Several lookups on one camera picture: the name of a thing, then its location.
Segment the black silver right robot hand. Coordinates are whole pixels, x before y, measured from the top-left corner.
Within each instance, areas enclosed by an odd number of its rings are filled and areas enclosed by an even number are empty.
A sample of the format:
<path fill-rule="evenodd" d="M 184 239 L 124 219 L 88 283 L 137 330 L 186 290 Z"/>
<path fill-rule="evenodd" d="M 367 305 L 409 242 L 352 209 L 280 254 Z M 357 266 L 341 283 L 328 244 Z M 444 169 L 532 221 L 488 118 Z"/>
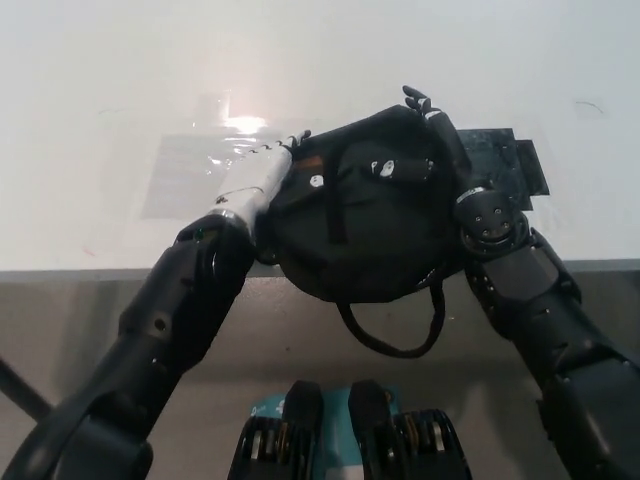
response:
<path fill-rule="evenodd" d="M 492 188 L 473 173 L 472 162 L 450 116 L 427 93 L 401 87 L 403 104 L 388 106 L 360 121 L 358 137 L 372 143 L 363 175 L 433 209 L 452 209 Z"/>

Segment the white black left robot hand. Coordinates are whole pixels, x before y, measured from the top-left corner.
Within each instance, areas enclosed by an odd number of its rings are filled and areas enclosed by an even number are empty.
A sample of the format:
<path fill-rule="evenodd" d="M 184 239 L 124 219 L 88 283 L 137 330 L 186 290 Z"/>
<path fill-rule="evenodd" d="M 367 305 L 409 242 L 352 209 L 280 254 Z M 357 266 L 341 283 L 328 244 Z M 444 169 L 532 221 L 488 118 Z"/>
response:
<path fill-rule="evenodd" d="M 293 153 L 311 137 L 310 130 L 249 150 L 228 169 L 210 212 L 251 230 L 279 192 L 293 164 Z"/>

